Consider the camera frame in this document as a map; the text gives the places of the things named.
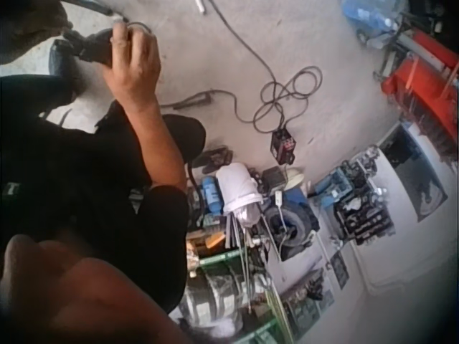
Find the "blue water bottle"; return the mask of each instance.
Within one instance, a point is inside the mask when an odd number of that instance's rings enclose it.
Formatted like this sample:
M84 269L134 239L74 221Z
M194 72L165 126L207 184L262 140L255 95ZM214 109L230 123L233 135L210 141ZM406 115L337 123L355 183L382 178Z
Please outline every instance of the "blue water bottle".
M213 215L221 215L223 201L220 198L220 193L217 188L217 180L215 177L205 177L202 179L202 188L206 195L207 206Z

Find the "black shoe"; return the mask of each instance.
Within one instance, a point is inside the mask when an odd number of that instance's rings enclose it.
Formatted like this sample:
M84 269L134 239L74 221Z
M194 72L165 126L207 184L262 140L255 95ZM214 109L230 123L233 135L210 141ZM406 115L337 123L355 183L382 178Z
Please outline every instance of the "black shoe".
M77 63L71 55L72 46L63 39L56 39L49 51L48 69L49 74L61 77L67 81L75 94L75 97L83 91Z

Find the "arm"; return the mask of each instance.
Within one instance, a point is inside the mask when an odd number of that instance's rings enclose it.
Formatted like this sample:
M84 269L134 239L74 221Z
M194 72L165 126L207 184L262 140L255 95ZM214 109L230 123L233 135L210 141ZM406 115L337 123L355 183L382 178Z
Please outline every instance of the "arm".
M112 68L103 67L104 78L136 132L146 170L155 186L170 185L184 191L184 162L155 96L161 71L156 38L142 29L129 33L126 24L116 23L112 45Z

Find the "red machine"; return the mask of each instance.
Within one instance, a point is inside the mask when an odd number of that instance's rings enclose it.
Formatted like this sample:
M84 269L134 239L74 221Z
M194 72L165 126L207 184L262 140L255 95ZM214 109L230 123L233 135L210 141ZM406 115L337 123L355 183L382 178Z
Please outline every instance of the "red machine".
M404 115L417 123L447 161L458 160L458 89L453 81L459 56L432 37L416 32L413 40L444 64L443 72L415 56L405 58L398 69L381 84L393 95Z

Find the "gray floor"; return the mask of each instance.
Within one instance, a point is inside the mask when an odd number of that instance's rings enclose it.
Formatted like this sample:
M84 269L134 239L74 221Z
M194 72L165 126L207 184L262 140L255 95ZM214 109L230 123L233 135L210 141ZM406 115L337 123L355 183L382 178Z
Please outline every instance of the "gray floor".
M390 110L372 72L381 52L359 46L354 30L341 14L339 0L216 0L227 20L243 39L266 60L281 82L300 68L317 65L323 70L322 88L310 98L307 113L290 125L298 141L295 166L315 181L352 152L376 142L392 126ZM160 102L181 100L209 88L233 91L240 101L240 115L251 118L260 105L260 88L269 75L259 62L223 26L207 5L199 14L194 0L113 0L111 6L133 21L149 25L158 37L163 71L158 86ZM111 25L94 12L65 5L70 21L82 34ZM12 64L1 74L47 74L49 40ZM71 104L67 128L92 132L111 100L97 66L81 62L86 92ZM307 90L308 82L299 82ZM287 116L303 104L285 102ZM58 122L64 108L50 120ZM226 144L235 159L266 168L275 164L269 151L270 135L256 133L251 125L237 121L231 100L217 97L213 105L179 112L198 118L207 128L207 146ZM275 115L260 126L271 128Z

